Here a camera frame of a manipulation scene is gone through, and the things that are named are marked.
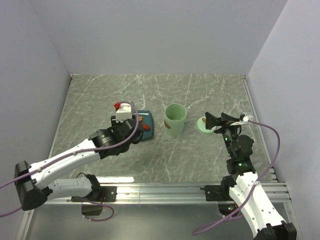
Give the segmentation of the teal square plate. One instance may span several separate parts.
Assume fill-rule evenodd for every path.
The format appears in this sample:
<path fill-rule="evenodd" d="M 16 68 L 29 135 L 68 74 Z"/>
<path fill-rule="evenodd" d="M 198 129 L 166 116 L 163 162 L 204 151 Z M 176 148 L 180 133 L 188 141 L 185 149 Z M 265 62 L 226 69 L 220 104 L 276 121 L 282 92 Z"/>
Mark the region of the teal square plate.
<path fill-rule="evenodd" d="M 154 136 L 154 121 L 150 110 L 138 110 L 139 122 L 143 126 L 143 136 L 139 136 L 137 140 L 148 141 Z"/>

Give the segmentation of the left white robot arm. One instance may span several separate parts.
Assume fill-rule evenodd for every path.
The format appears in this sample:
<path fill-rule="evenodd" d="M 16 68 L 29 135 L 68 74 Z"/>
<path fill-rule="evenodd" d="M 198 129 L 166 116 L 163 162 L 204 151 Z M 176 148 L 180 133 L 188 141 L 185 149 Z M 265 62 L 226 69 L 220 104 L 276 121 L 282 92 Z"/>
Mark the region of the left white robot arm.
<path fill-rule="evenodd" d="M 143 134 L 142 124 L 132 118 L 107 129 L 99 129 L 73 148 L 49 159 L 16 164 L 14 185 L 22 210 L 33 210 L 48 200 L 65 197 L 98 200 L 103 190 L 95 175 L 85 174 L 70 179 L 62 179 L 61 176 L 82 165 L 127 152 L 131 144 L 139 143 Z"/>

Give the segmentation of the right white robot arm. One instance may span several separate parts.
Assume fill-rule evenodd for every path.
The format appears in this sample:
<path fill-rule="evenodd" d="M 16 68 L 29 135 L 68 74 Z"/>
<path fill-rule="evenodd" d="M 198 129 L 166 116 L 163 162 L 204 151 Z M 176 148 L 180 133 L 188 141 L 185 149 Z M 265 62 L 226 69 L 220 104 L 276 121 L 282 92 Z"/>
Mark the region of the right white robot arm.
<path fill-rule="evenodd" d="M 230 157 L 226 162 L 229 174 L 220 183 L 220 194 L 226 200 L 233 200 L 237 209 L 224 221 L 236 219 L 236 214 L 241 212 L 255 240 L 295 240 L 298 234 L 294 224 L 286 222 L 277 212 L 251 162 L 254 140 L 241 131 L 242 125 L 252 123 L 253 116 L 246 113 L 238 118 L 224 112 L 220 117 L 205 113 L 205 128 L 223 136 Z"/>

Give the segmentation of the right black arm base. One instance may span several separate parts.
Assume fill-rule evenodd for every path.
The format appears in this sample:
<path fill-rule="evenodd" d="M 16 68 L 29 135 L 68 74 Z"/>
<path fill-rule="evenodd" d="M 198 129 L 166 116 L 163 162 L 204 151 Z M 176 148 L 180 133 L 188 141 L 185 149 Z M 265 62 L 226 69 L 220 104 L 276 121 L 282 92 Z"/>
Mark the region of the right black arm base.
<path fill-rule="evenodd" d="M 200 189 L 205 193 L 205 200 L 207 202 L 217 202 L 219 212 L 227 216 L 238 208 L 236 202 L 229 196 L 229 188 L 235 185 L 236 182 L 233 177 L 228 175 L 222 178 L 220 185 L 210 184 Z"/>

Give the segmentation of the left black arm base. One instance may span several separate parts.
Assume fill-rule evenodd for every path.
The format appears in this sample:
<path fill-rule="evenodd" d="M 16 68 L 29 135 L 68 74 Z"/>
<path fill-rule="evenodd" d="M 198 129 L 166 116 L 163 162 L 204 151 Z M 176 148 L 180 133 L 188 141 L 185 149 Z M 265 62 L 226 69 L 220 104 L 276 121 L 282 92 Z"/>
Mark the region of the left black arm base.
<path fill-rule="evenodd" d="M 81 205 L 81 214 L 84 219 L 87 219 L 91 222 L 104 222 L 110 220 L 114 214 L 115 210 L 112 206 L 105 204 L 114 203 L 116 201 L 117 196 L 117 187 L 116 186 L 101 186 L 100 182 L 98 181 L 97 177 L 92 174 L 85 174 L 83 172 L 77 175 L 77 178 L 80 175 L 84 175 L 86 180 L 89 180 L 91 183 L 91 192 L 84 196 L 72 196 L 72 202 L 81 202 L 81 203 L 89 203 L 90 205 Z M 111 210 L 110 216 L 102 219 L 91 218 L 92 216 L 99 216 L 103 209 Z"/>

